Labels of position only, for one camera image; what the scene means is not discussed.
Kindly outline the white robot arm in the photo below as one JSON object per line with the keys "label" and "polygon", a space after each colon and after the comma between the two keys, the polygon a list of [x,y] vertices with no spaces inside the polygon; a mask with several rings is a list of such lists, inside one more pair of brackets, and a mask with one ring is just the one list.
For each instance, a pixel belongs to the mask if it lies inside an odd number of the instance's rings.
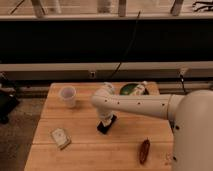
{"label": "white robot arm", "polygon": [[103,126],[122,111],[174,123],[172,171],[213,171],[213,91],[187,95],[116,95],[111,83],[94,92],[91,103]]}

